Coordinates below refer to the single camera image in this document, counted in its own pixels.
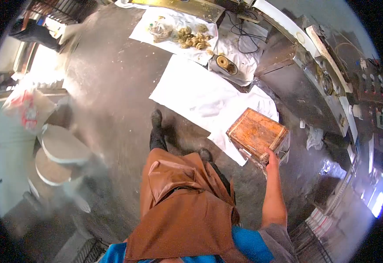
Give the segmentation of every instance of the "metal rack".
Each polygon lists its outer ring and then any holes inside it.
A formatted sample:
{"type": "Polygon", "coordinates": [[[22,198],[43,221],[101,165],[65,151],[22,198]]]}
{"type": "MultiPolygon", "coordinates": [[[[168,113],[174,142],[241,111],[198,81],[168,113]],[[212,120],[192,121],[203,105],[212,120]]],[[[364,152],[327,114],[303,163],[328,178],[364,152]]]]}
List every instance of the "metal rack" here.
{"type": "Polygon", "coordinates": [[[62,24],[77,24],[97,6],[95,0],[34,0],[27,10],[62,24]]]}
{"type": "Polygon", "coordinates": [[[327,250],[307,223],[302,222],[290,232],[289,237],[300,262],[333,263],[327,250]]]}
{"type": "Polygon", "coordinates": [[[109,245],[93,238],[85,242],[72,263],[95,263],[108,250],[109,245]]]}

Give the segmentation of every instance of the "white cloth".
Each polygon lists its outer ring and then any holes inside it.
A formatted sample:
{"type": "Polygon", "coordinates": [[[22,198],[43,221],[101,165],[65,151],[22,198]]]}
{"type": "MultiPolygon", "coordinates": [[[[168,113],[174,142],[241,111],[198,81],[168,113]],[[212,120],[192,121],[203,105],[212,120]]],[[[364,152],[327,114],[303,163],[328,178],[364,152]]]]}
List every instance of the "white cloth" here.
{"type": "MultiPolygon", "coordinates": [[[[231,60],[238,67],[238,73],[235,76],[226,76],[222,75],[224,78],[229,79],[230,81],[237,83],[240,86],[247,86],[253,81],[254,72],[257,69],[257,65],[260,62],[260,57],[263,54],[263,49],[265,47],[265,42],[261,39],[252,38],[253,41],[257,44],[254,45],[252,39],[247,36],[241,36],[238,50],[238,35],[234,34],[239,33],[239,30],[235,27],[233,29],[232,26],[234,24],[239,24],[240,19],[231,12],[227,12],[225,18],[219,26],[219,39],[217,45],[213,52],[215,54],[224,53],[225,56],[231,60]],[[257,50],[257,46],[259,50],[255,53],[244,54],[242,52],[252,52],[257,50]]],[[[243,22],[243,31],[247,34],[254,34],[260,37],[266,37],[268,35],[268,31],[261,26],[254,24],[252,22],[244,21],[243,22]]]]}
{"type": "Polygon", "coordinates": [[[206,65],[209,59],[212,57],[207,53],[207,49],[213,50],[215,48],[216,42],[218,40],[218,32],[216,24],[208,23],[195,16],[177,12],[168,8],[150,6],[143,14],[142,19],[136,25],[135,29],[133,29],[133,32],[129,38],[154,45],[171,53],[191,59],[201,65],[206,65]],[[155,23],[155,21],[159,21],[165,25],[172,26],[176,30],[189,26],[193,34],[196,34],[197,24],[205,24],[209,29],[209,31],[205,34],[209,34],[213,37],[207,41],[211,47],[207,47],[203,50],[198,50],[194,47],[181,48],[180,44],[169,40],[160,43],[154,43],[154,37],[151,33],[149,33],[148,28],[149,25],[151,23],[155,23]]]}
{"type": "Polygon", "coordinates": [[[171,57],[149,98],[211,132],[208,138],[241,166],[246,160],[229,141],[227,129],[247,107],[279,121],[275,103],[258,87],[241,93],[219,75],[178,55],[171,57]]]}
{"type": "Polygon", "coordinates": [[[147,9],[149,6],[148,5],[140,5],[140,4],[133,4],[129,3],[129,0],[117,0],[115,2],[115,5],[121,8],[140,8],[140,9],[147,9]]]}

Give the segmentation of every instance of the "brown leather apron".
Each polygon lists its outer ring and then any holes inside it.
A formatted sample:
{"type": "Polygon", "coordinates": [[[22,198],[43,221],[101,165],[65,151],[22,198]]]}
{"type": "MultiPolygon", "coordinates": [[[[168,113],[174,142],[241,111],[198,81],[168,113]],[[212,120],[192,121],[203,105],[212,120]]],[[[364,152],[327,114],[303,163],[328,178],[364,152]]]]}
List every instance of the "brown leather apron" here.
{"type": "Polygon", "coordinates": [[[197,153],[149,154],[142,174],[141,222],[128,237],[125,263],[150,258],[220,255],[226,263],[249,262],[234,245],[239,223],[231,196],[197,153]]]}

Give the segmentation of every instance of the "hand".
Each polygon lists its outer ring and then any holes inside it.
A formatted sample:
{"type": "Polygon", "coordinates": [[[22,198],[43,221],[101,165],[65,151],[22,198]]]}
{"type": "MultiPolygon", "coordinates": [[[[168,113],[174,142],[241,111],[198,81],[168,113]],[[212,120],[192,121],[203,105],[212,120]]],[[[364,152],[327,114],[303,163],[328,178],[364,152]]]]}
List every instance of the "hand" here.
{"type": "Polygon", "coordinates": [[[266,166],[266,171],[269,174],[279,175],[279,157],[268,147],[265,147],[265,152],[269,154],[269,164],[266,166]]]}
{"type": "Polygon", "coordinates": [[[26,11],[24,14],[24,21],[22,23],[21,31],[24,31],[26,27],[28,26],[28,22],[30,20],[31,11],[26,11]]]}

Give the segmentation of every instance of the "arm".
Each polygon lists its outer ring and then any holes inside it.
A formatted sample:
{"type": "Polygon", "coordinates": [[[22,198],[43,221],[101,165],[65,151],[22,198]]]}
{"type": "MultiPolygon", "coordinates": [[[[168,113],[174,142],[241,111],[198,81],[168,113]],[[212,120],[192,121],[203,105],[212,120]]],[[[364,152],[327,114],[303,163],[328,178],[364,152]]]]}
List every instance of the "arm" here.
{"type": "Polygon", "coordinates": [[[24,22],[22,24],[22,29],[21,31],[25,30],[26,27],[28,26],[28,22],[30,20],[30,15],[31,15],[31,11],[26,11],[25,12],[25,15],[24,15],[24,22]]]}
{"type": "Polygon", "coordinates": [[[279,160],[269,148],[265,147],[265,151],[269,154],[269,164],[266,167],[268,179],[262,208],[262,227],[275,223],[286,228],[288,213],[283,201],[281,178],[279,177],[279,160]]]}

